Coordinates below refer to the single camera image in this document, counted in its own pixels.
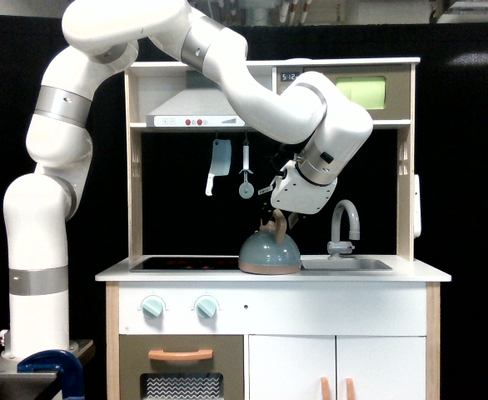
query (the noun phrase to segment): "blue clamp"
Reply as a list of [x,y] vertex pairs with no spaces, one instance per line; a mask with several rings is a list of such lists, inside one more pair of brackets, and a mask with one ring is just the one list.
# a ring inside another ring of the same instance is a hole
[[57,371],[60,373],[63,400],[85,400],[83,366],[71,352],[46,350],[24,358],[17,366],[19,373]]

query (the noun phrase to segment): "digital clock display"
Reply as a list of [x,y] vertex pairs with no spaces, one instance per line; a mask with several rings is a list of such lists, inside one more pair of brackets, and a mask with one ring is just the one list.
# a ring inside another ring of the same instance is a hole
[[281,82],[293,82],[300,76],[300,72],[282,72]]

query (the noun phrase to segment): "oven door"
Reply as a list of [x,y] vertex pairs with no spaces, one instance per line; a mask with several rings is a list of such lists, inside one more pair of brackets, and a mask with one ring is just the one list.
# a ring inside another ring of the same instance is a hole
[[120,335],[120,398],[244,399],[244,338]]

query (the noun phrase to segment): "toy kitchen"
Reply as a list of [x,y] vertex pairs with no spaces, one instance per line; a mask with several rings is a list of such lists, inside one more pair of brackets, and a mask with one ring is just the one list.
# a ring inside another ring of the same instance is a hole
[[[419,61],[247,62],[251,75],[277,94],[300,73],[322,73],[367,109],[373,135],[396,131],[396,253],[388,255],[347,254],[343,213],[350,240],[359,235],[347,200],[335,207],[329,253],[324,242],[323,254],[300,255],[286,234],[291,217],[275,210],[260,231],[249,232],[240,256],[173,255],[165,248],[145,254],[142,137],[252,129],[219,91],[194,83],[184,64],[136,62],[127,70],[129,257],[96,276],[107,288],[109,399],[440,398],[440,285],[451,277],[414,259],[421,229],[414,174]],[[207,101],[202,91],[215,94]],[[212,110],[197,111],[201,103]],[[243,158],[247,173],[246,150]],[[213,152],[214,176],[224,174],[220,159]],[[244,177],[244,198],[253,194],[247,184]],[[322,217],[331,221],[331,214]],[[275,252],[276,244],[286,262],[266,271],[261,248]]]

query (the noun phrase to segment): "knob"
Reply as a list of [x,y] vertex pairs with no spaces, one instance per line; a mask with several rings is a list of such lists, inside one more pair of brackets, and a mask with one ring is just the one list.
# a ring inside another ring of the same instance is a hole
[[162,310],[164,309],[164,303],[160,297],[148,296],[142,300],[141,307],[148,317],[157,318],[161,315]]
[[217,313],[217,300],[211,296],[201,296],[196,300],[196,313],[202,318],[212,318]]

